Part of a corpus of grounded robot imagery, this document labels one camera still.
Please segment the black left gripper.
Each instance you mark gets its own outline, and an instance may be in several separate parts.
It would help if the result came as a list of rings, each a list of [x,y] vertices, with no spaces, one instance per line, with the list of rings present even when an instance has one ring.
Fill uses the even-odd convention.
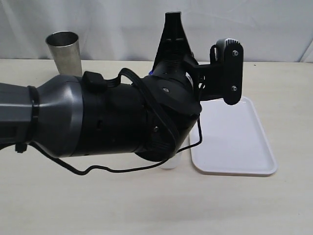
[[[159,103],[195,103],[225,98],[224,64],[200,65],[193,55],[182,26],[181,12],[166,12],[153,65],[153,96]]]

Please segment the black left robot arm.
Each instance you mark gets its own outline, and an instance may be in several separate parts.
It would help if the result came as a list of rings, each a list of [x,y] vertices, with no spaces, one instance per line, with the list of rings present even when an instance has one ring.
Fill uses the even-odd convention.
[[[180,12],[165,15],[152,71],[123,68],[116,78],[86,71],[57,75],[39,87],[0,86],[0,146],[33,146],[64,157],[135,153],[151,162],[175,156],[202,110],[224,95],[224,64],[194,58]]]

